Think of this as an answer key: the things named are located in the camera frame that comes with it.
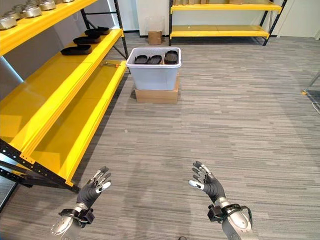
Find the clear plastic container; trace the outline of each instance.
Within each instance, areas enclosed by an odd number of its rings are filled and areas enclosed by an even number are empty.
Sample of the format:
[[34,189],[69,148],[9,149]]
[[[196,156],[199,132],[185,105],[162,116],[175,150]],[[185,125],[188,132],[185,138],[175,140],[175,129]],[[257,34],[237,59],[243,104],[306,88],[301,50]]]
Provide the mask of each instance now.
[[[171,50],[178,52],[177,64],[135,64],[135,58],[139,55],[161,55],[164,62],[166,52]],[[182,65],[181,57],[178,47],[136,47],[130,53],[126,66],[130,68],[136,89],[171,91],[175,88],[178,70]]]

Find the metal shelving unit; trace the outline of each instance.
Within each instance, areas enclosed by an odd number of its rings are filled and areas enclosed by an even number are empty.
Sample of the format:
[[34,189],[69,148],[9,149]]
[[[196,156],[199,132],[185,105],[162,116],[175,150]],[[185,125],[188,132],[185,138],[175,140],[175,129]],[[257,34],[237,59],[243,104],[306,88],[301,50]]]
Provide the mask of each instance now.
[[[86,13],[83,8],[96,1],[58,4],[0,35],[3,55],[77,11],[88,29],[96,26],[87,15],[98,14],[116,14],[120,27],[101,36],[89,55],[57,53],[0,102],[0,152],[16,162],[0,161],[11,169],[0,167],[0,176],[26,187],[79,191],[72,178],[127,69],[126,61],[108,61],[119,67],[100,63],[112,47],[125,59],[129,56],[118,1],[116,11]],[[119,38],[124,53],[114,46]]]
[[[273,1],[268,4],[193,4],[193,5],[173,5],[173,0],[169,4],[169,46],[174,37],[262,37],[263,46],[267,45],[281,13],[287,3],[283,0],[282,5],[276,5]],[[259,25],[172,25],[173,13],[176,11],[213,11],[213,10],[251,10],[264,11]],[[269,11],[277,11],[277,16],[269,31],[265,31],[262,26]]]

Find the cardboard box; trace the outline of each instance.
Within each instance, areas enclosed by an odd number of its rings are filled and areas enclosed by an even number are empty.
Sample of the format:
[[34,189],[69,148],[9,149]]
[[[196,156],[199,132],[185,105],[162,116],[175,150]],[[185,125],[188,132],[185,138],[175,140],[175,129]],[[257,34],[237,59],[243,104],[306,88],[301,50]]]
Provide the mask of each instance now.
[[174,89],[168,90],[135,90],[138,103],[176,104],[178,102],[179,77],[176,77]]
[[162,31],[149,31],[148,32],[149,44],[161,44],[162,43]]

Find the robotic hand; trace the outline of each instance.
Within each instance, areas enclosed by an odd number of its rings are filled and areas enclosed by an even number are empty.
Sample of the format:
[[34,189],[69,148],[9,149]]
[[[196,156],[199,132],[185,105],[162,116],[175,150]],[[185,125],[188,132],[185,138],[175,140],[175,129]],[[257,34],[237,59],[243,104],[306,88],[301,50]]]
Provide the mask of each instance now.
[[91,208],[100,196],[101,192],[111,186],[107,167],[102,167],[83,186],[78,193],[76,204],[71,209],[62,210],[57,223],[51,228],[51,236],[57,240],[75,240],[80,233],[80,229],[87,224],[91,224],[95,216]]
[[[193,178],[189,180],[192,187],[201,189],[212,200],[208,217],[212,222],[222,224],[222,230],[229,240],[257,240],[258,238],[252,232],[252,215],[246,206],[231,204],[225,194],[225,190],[218,179],[201,162],[193,163],[192,171],[195,172]],[[241,212],[247,209],[249,219]]]

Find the floor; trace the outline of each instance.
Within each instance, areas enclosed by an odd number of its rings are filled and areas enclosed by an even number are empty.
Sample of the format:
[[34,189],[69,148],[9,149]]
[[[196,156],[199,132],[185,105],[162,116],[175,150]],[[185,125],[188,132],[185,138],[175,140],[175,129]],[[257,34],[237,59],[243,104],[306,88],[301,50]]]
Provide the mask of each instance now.
[[[126,40],[129,51],[149,47],[136,33]],[[196,160],[231,202],[251,208],[260,240],[320,239],[320,118],[300,94],[319,71],[320,41],[281,37],[263,47],[254,38],[217,38],[173,46],[183,58],[178,104],[137,103],[126,74],[86,151],[75,181],[83,186],[106,165],[112,186],[79,240],[226,239],[207,218],[210,199],[188,185]],[[58,212],[75,201],[64,189],[21,186],[0,215],[0,238],[47,239]]]

